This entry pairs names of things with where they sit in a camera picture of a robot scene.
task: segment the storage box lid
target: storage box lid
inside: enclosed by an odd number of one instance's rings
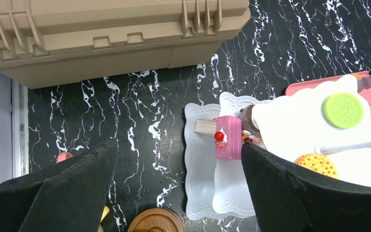
[[[0,68],[236,34],[248,0],[0,0]]]

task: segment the beige plastic case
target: beige plastic case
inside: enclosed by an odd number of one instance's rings
[[[206,63],[248,0],[0,0],[0,72],[29,88]]]

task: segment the white scalloped tray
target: white scalloped tray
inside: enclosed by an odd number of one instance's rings
[[[235,97],[223,92],[220,95],[220,116],[238,117],[240,110],[253,104],[266,104],[250,96]],[[239,218],[255,215],[241,160],[217,159],[215,168],[215,194],[213,208],[216,212],[235,213]]]
[[[213,209],[215,193],[214,171],[216,166],[214,137],[195,133],[197,119],[211,120],[220,114],[220,105],[199,106],[189,103],[185,106],[185,190],[188,201],[187,217],[198,220],[202,217],[224,219],[236,216],[233,213],[219,214]]]

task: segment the white plastic tray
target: white plastic tray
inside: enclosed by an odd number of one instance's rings
[[[363,107],[363,119],[351,129],[339,129],[327,122],[321,107],[329,95],[348,92]],[[317,87],[305,88],[292,96],[282,96],[253,112],[267,150],[295,162],[298,157],[318,152],[323,145],[349,145],[371,141],[371,112],[368,102],[357,93],[357,80],[345,75]],[[371,148],[348,150],[328,156],[339,179],[371,187]]]
[[[186,214],[190,220],[202,217],[224,219],[234,213],[219,214],[213,209],[215,193],[214,171],[216,166],[214,137],[195,133],[197,119],[212,120],[220,114],[220,105],[199,106],[189,103],[185,107],[185,190],[188,201]]]
[[[220,95],[220,116],[238,117],[240,110],[253,104],[266,104],[250,96],[235,97],[224,92]],[[239,218],[255,215],[241,160],[217,160],[215,168],[213,209],[222,214],[234,213]]]

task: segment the pink cake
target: pink cake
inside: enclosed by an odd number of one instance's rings
[[[215,147],[215,157],[223,160],[240,160],[242,147],[241,119],[222,116],[215,120],[215,129],[224,134],[224,139]]]

